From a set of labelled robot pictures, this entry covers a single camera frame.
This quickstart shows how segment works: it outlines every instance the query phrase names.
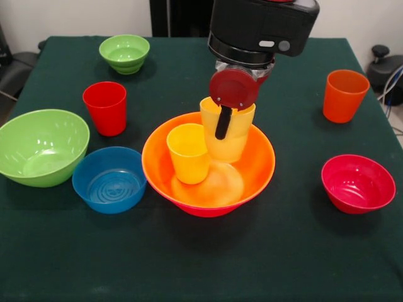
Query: orange cup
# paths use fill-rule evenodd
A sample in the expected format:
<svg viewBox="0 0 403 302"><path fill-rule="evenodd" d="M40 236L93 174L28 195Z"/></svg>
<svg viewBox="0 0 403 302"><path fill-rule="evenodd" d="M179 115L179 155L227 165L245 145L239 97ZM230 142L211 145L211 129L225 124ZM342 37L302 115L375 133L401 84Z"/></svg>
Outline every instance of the orange cup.
<svg viewBox="0 0 403 302"><path fill-rule="evenodd" d="M334 123L351 121L370 88L368 79L352 70L335 70L327 77L324 116Z"/></svg>

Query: red bowl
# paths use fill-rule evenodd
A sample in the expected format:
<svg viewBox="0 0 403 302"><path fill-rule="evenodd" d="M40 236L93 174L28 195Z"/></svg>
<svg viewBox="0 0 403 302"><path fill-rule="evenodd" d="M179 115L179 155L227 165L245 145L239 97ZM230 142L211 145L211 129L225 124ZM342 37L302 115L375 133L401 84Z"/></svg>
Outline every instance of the red bowl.
<svg viewBox="0 0 403 302"><path fill-rule="evenodd" d="M322 182L332 203L347 214L363 214L387 206L396 186L377 162L359 155L339 155L322 169Z"/></svg>
<svg viewBox="0 0 403 302"><path fill-rule="evenodd" d="M249 131L241 159L232 164L235 169L214 163L201 184L191 186L180 183L175 177L166 137L173 128L185 123L201 124L200 112L181 115L165 122L150 135L144 145L144 174L159 194L191 215L217 217L255 198L268 185L275 170L275 153L266 135L255 126ZM220 170L226 171L227 175L220 174ZM244 189L239 192L240 182ZM219 206L223 199L237 194L236 191L239 193L236 199L225 206Z"/></svg>

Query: large green bowl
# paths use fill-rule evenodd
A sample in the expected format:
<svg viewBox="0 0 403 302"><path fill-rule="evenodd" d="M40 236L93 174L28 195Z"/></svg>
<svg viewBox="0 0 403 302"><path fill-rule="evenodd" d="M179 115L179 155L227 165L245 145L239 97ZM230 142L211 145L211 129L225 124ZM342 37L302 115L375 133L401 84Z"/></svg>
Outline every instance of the large green bowl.
<svg viewBox="0 0 403 302"><path fill-rule="evenodd" d="M99 46L99 54L120 74L138 72L149 50L149 42L135 35L113 36Z"/></svg>
<svg viewBox="0 0 403 302"><path fill-rule="evenodd" d="M27 186L56 186L70 178L88 142L88 125L74 113L26 113L0 128L0 173Z"/></svg>

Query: blue bowl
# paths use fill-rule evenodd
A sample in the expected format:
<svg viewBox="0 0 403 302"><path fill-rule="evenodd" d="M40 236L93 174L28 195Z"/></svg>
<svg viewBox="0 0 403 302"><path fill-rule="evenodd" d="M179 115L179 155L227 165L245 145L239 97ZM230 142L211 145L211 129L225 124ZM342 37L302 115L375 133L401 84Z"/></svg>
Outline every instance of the blue bowl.
<svg viewBox="0 0 403 302"><path fill-rule="evenodd" d="M85 157L73 173L73 188L100 213L129 210L143 197L147 181L141 155L125 147L99 149Z"/></svg>

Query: bowl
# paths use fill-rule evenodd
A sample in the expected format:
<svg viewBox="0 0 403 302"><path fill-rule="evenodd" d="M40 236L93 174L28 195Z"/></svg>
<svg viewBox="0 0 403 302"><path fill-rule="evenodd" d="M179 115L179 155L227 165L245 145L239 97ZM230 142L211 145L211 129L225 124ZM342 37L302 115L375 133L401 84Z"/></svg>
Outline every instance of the bowl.
<svg viewBox="0 0 403 302"><path fill-rule="evenodd" d="M252 200L269 184L275 170L275 153L266 135L255 126L249 131L240 161L232 165L212 162L207 178L197 185L178 181L166 137L173 128L186 123L202 124L200 112L165 122L144 145L143 170L149 184L160 195L191 215L217 217Z"/></svg>
<svg viewBox="0 0 403 302"><path fill-rule="evenodd" d="M339 155L328 160L322 169L322 182L335 207L347 214L379 210L396 194L390 173L360 155Z"/></svg>
<svg viewBox="0 0 403 302"><path fill-rule="evenodd" d="M88 125L74 113L25 113L0 128L0 173L27 186L56 186L70 178L88 142Z"/></svg>
<svg viewBox="0 0 403 302"><path fill-rule="evenodd" d="M150 50L149 42L136 35L118 35L99 46L99 54L119 74L135 74L144 64Z"/></svg>
<svg viewBox="0 0 403 302"><path fill-rule="evenodd" d="M91 209L116 214L142 199L147 181L137 151L108 147L86 156L75 169L72 183Z"/></svg>

